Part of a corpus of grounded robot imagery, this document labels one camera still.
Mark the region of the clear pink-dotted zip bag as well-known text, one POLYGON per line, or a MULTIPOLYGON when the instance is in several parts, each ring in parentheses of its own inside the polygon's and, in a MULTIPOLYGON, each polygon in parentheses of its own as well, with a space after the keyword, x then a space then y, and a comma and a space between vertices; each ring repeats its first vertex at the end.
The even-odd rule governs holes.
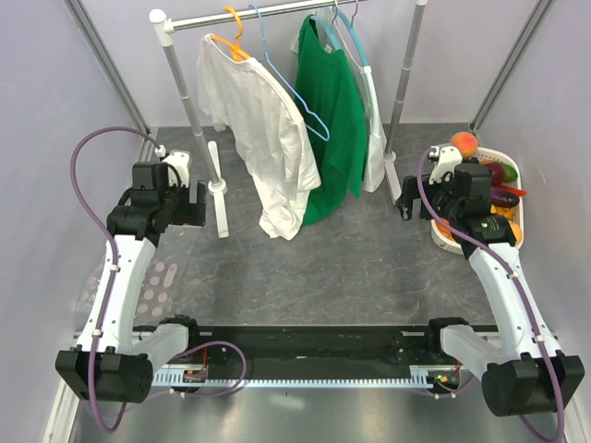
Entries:
MULTIPOLYGON (((139 289, 134 311, 134 326, 156 326, 174 315, 195 317, 191 307, 184 306, 183 279, 197 241, 205 228, 171 226, 161 236, 160 243, 148 265, 139 289)), ((75 308, 75 326, 82 330, 92 310, 103 274, 107 245, 102 237, 102 255, 86 280, 75 308)))

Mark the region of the orange toy fruit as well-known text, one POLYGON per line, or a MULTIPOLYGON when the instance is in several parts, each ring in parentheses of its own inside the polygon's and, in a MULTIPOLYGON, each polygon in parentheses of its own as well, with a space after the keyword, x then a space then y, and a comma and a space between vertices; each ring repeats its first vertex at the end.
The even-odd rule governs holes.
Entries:
POLYGON ((448 221, 446 219, 443 222, 435 221, 434 223, 436 229, 436 237, 439 239, 444 239, 448 243, 457 244, 457 240, 453 235, 453 232, 449 229, 448 221))

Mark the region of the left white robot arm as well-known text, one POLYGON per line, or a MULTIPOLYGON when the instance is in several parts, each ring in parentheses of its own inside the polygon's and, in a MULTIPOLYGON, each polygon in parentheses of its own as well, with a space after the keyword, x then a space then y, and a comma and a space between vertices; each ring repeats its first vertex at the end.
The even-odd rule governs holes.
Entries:
POLYGON ((55 361, 82 400, 141 403, 161 367, 176 357, 192 363, 201 356, 199 326, 188 316, 164 318, 147 338, 133 340, 142 283, 161 235, 170 225, 205 223, 207 187, 190 181, 189 164, 185 152, 135 163, 131 187, 107 216, 99 292, 76 346, 55 361))

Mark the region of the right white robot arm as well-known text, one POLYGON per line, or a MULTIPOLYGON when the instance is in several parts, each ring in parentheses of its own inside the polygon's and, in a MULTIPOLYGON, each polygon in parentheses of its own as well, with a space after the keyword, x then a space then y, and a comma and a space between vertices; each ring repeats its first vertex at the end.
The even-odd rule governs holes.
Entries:
POLYGON ((409 175, 396 205, 404 220, 420 200, 424 220, 448 222, 452 237, 479 278, 501 338, 495 347, 460 319, 436 319, 423 340, 433 363, 450 357, 479 381, 496 416, 559 412, 585 376, 577 355, 567 355, 546 326, 522 272, 509 221, 491 211, 489 168, 461 163, 440 183, 409 175))

